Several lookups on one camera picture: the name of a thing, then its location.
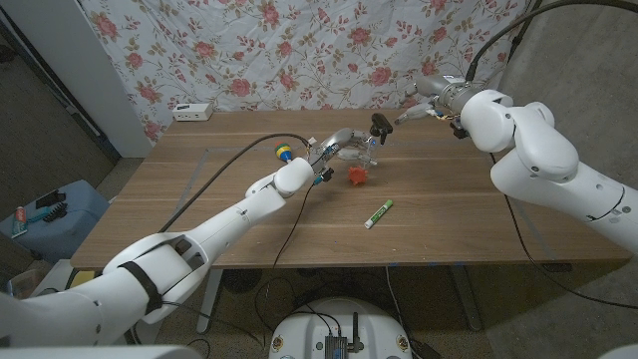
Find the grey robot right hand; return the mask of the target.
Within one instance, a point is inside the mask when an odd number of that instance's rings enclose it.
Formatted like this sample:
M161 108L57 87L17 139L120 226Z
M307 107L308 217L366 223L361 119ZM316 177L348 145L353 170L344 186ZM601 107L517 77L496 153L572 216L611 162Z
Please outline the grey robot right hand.
M479 92L471 81L451 75L429 75L415 80L406 88L401 104L415 95L426 99L422 104L411 106L396 120L396 125L425 117L445 118L440 109L447 109L449 116L459 115L466 102Z

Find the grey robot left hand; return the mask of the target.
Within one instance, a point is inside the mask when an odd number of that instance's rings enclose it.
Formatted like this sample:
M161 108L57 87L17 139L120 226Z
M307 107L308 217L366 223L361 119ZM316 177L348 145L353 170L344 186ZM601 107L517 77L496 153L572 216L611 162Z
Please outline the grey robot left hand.
M313 145L308 163L318 173L328 162L337 157L342 161L354 161L364 167L377 164L378 140L367 132L344 128L328 137L319 145Z

